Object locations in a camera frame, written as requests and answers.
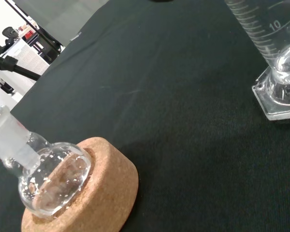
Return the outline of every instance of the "black rod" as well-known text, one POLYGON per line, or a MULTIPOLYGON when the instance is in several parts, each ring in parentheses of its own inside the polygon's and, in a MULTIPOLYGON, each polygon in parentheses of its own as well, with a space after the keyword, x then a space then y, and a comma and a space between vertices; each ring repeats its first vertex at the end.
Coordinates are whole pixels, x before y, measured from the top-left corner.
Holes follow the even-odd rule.
POLYGON ((40 78, 40 75, 34 73, 34 72, 31 72, 30 70, 27 70, 27 69, 24 69, 18 65, 15 65, 14 67, 14 72, 15 73, 18 73, 20 75, 23 75, 31 80, 34 80, 34 81, 38 81, 39 78, 40 78))
POLYGON ((52 47, 52 49, 59 55, 60 54, 60 52, 55 48, 55 46, 51 43, 51 42, 49 42, 49 40, 43 35, 43 34, 41 34, 8 0, 5 0, 5 2, 7 3, 7 4, 9 4, 9 6, 10 7, 12 7, 12 9, 16 12, 16 13, 18 13, 18 15, 19 16, 21 16, 22 17, 22 19, 24 19, 25 20, 25 22, 28 24, 28 25, 30 25, 37 33, 38 33, 38 35, 39 36, 41 36, 44 40, 45 40, 45 42, 47 42, 48 43, 48 45, 50 45, 51 47, 52 47))
MULTIPOLYGON (((7 70, 6 67, 8 66, 9 68, 11 67, 10 64, 6 64, 5 63, 5 59, 0 57, 0 70, 7 70)), ((9 71, 11 72, 15 72, 15 73, 18 73, 22 76, 25 76, 31 80, 34 80, 34 81, 38 81, 39 78, 41 77, 40 75, 38 75, 37 73, 34 73, 34 72, 31 72, 30 70, 27 70, 27 69, 24 69, 18 65, 15 65, 15 64, 12 64, 12 68, 9 69, 9 71)))

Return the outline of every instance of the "frosted glass neck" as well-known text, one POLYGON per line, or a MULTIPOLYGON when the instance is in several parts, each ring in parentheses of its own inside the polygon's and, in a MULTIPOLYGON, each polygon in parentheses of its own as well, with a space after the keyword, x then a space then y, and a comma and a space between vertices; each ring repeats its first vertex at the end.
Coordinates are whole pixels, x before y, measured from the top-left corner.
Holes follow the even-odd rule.
POLYGON ((14 159, 26 169, 39 162, 39 155, 27 144, 28 131, 10 114, 8 107, 0 107, 0 159, 14 159))

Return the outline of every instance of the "table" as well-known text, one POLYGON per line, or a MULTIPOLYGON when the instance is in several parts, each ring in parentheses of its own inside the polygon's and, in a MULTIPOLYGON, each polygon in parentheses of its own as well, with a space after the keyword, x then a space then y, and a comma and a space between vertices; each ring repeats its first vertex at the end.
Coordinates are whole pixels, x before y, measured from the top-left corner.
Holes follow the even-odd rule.
MULTIPOLYGON (((136 165, 123 232, 290 232, 290 120, 263 114, 267 65, 222 1, 110 0, 81 32, 12 114, 136 165)), ((16 185, 0 167, 1 231, 20 227, 16 185)))
MULTIPOLYGON (((34 27, 36 27, 38 24, 36 22, 32 22, 31 23, 34 27)), ((23 38, 29 31, 35 31, 31 26, 28 26, 27 28, 25 28, 24 30, 20 31, 18 34, 19 38, 23 38)))

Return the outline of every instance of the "white wall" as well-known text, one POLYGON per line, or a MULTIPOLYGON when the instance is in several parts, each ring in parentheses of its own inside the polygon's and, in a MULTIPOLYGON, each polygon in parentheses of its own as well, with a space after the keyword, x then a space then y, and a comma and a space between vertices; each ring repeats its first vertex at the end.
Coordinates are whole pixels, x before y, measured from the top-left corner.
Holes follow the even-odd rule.
POLYGON ((0 0, 0 45, 5 45, 7 39, 2 31, 7 27, 18 28, 26 22, 4 1, 0 0))

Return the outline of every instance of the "office chair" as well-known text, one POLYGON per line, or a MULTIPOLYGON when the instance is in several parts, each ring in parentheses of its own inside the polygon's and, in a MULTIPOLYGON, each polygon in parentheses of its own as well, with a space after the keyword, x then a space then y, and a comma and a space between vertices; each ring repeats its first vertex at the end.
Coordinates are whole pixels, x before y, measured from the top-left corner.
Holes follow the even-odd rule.
POLYGON ((7 38, 12 38, 12 39, 17 39, 18 38, 18 33, 12 28, 12 27, 7 27, 2 31, 2 35, 4 35, 7 38))

